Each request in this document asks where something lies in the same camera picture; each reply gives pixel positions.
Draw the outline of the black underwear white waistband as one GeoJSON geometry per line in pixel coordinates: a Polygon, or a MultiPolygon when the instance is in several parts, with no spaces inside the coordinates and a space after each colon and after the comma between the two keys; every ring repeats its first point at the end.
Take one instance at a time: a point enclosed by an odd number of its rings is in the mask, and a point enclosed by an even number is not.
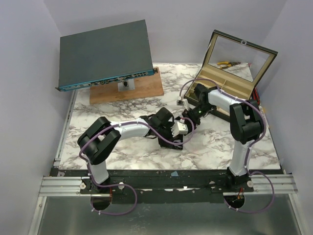
{"type": "Polygon", "coordinates": [[[174,149],[174,150],[182,150],[183,145],[181,143],[183,142],[183,136],[177,135],[176,137],[173,137],[172,133],[162,133],[161,136],[163,138],[158,137],[158,144],[160,147],[168,148],[168,149],[174,149]]]}

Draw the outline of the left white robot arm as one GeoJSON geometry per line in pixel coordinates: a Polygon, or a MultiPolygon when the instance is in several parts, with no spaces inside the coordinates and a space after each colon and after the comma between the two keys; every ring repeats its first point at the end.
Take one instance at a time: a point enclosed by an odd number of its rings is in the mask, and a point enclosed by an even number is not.
{"type": "Polygon", "coordinates": [[[109,186],[106,159],[117,143],[135,137],[157,138],[161,147],[181,150],[183,137],[173,137],[171,127],[174,116],[166,108],[157,113],[140,116],[136,120],[113,122],[106,117],[98,118],[78,139],[82,153],[87,157],[88,169],[93,177],[91,187],[104,193],[109,186]]]}

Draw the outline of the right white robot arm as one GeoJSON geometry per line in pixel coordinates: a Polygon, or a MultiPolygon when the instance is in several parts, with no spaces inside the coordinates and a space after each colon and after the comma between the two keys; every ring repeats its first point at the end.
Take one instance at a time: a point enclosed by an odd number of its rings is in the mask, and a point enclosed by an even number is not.
{"type": "Polygon", "coordinates": [[[218,87],[208,88],[197,84],[194,94],[198,99],[198,106],[185,109],[182,116],[191,119],[195,126],[200,125],[201,118],[216,108],[229,113],[230,132],[235,144],[232,160],[227,169],[229,177],[225,179],[225,187],[235,192],[243,186],[241,177],[249,175],[251,147],[265,135],[264,118],[255,100],[236,98],[218,87]]]}

